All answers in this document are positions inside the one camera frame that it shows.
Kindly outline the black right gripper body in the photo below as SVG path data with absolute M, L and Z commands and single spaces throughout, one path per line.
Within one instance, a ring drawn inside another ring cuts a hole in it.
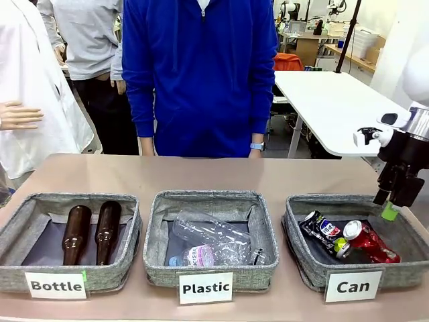
M 385 162 L 379 183 L 399 183 L 417 177 L 422 169 L 422 140 L 410 133 L 393 130 L 377 157 Z

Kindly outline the white coat person's hand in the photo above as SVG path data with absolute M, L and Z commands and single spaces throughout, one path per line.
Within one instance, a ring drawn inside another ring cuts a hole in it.
M 24 107 L 20 101 L 1 103 L 1 131 L 37 129 L 43 117 L 40 109 Z

